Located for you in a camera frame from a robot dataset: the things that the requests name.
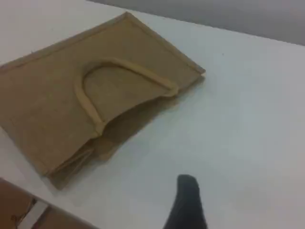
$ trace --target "jute tote bag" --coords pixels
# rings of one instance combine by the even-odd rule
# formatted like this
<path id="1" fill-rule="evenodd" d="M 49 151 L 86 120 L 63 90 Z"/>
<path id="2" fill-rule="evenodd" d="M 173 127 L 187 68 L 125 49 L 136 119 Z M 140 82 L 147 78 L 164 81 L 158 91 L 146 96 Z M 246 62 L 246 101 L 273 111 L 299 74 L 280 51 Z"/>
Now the jute tote bag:
<path id="1" fill-rule="evenodd" d="M 0 125 L 62 187 L 204 69 L 130 13 L 0 68 Z"/>

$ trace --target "white tabletop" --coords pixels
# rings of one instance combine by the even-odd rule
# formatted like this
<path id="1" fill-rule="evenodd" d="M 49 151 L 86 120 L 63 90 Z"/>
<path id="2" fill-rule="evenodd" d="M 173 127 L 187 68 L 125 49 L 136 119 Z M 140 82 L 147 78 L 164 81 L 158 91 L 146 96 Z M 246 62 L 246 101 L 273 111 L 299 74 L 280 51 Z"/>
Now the white tabletop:
<path id="1" fill-rule="evenodd" d="M 124 9 L 84 0 L 0 3 L 0 63 Z M 105 165 L 57 191 L 0 132 L 0 176 L 101 229 L 161 229 L 176 177 L 197 177 L 210 229 L 305 227 L 305 47 L 133 12 L 206 81 Z"/>

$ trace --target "rope handle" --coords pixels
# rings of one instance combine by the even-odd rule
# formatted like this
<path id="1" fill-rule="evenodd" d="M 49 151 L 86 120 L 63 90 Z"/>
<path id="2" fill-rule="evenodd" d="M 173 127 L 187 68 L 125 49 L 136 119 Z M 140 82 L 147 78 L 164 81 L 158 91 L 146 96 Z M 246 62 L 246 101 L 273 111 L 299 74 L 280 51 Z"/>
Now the rope handle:
<path id="1" fill-rule="evenodd" d="M 102 67 L 112 67 L 112 66 L 118 66 L 126 70 L 130 70 L 132 72 L 138 73 L 139 75 L 159 84 L 160 86 L 169 89 L 169 91 L 166 94 L 162 95 L 162 97 L 172 97 L 178 94 L 179 87 L 177 84 L 166 78 L 162 78 L 156 75 L 155 73 L 151 72 L 150 70 L 143 68 L 137 64 L 117 58 L 106 58 L 100 60 L 98 63 L 94 64 L 94 66 L 91 67 L 87 72 L 85 72 L 85 74 L 78 74 L 74 81 L 74 92 L 76 94 L 76 97 L 78 98 L 82 108 L 85 110 L 85 112 L 88 114 L 88 116 L 91 118 L 91 120 L 95 125 L 95 133 L 92 136 L 92 138 L 97 138 L 101 136 L 107 123 L 97 112 L 93 103 L 85 93 L 83 88 L 83 82 L 84 79 L 92 72 Z"/>

